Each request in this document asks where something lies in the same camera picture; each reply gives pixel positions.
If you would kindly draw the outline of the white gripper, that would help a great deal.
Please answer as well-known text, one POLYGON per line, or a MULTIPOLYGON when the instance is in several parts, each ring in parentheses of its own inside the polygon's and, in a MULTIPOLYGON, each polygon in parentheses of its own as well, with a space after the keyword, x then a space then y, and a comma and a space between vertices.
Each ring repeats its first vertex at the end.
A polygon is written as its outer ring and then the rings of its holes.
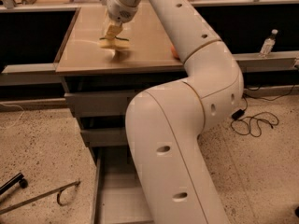
POLYGON ((107 13, 111 20, 104 23, 104 38, 114 39, 122 31, 122 24, 133 19, 137 7, 129 7, 120 0, 107 0, 107 13))

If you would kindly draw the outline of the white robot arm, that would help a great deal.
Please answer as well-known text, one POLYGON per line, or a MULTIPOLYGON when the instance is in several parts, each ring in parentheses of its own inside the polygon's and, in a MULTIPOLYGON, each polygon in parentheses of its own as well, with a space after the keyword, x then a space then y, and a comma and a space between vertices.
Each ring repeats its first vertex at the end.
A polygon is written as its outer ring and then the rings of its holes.
MULTIPOLYGON (((141 0, 107 0, 116 23, 130 21, 141 0)), ((125 128, 155 224, 230 224, 198 137, 228 118, 243 94, 232 53, 187 0, 149 0, 187 76, 140 92, 125 128)))

